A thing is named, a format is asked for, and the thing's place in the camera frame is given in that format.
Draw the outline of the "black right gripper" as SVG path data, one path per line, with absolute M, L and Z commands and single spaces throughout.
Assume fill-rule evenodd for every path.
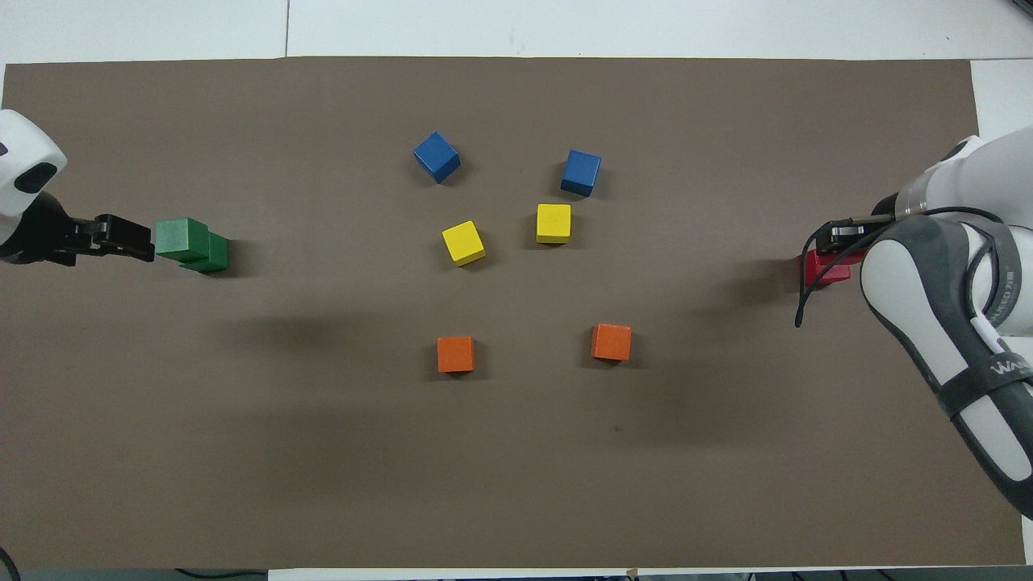
M 818 247 L 847 247 L 863 236 L 884 228 L 894 221 L 893 214 L 875 214 L 856 216 L 847 219 L 831 220 L 819 228 L 817 234 Z

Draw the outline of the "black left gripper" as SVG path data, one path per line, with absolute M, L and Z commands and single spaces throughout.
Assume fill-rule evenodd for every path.
M 12 265 L 49 261 L 74 267 L 77 258 L 65 246 L 75 234 L 89 240 L 81 247 L 81 255 L 119 255 L 143 262 L 155 258 L 151 228 L 113 214 L 97 215 L 77 224 L 58 198 L 41 191 L 22 214 L 14 232 L 2 243 L 1 261 Z

